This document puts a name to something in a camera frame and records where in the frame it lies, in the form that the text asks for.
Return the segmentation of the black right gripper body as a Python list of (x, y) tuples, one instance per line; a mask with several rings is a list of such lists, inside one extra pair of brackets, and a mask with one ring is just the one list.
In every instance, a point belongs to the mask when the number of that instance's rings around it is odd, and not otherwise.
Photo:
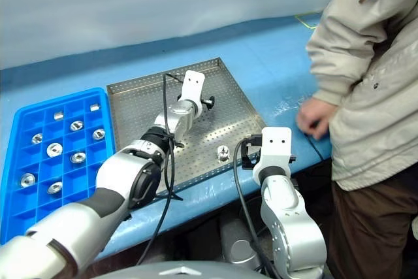
[[(249, 148), (256, 147), (258, 150), (249, 154)], [(259, 162), (261, 156), (261, 141), (244, 141), (240, 147), (240, 155), (242, 168), (244, 170), (252, 170)]]

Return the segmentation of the person's bare hand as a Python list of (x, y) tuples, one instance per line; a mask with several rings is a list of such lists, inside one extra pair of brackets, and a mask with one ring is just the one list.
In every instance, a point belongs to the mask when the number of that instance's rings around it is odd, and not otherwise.
[(297, 126), (303, 133), (319, 140), (328, 133), (330, 119), (337, 108), (336, 105), (312, 97), (300, 106)]

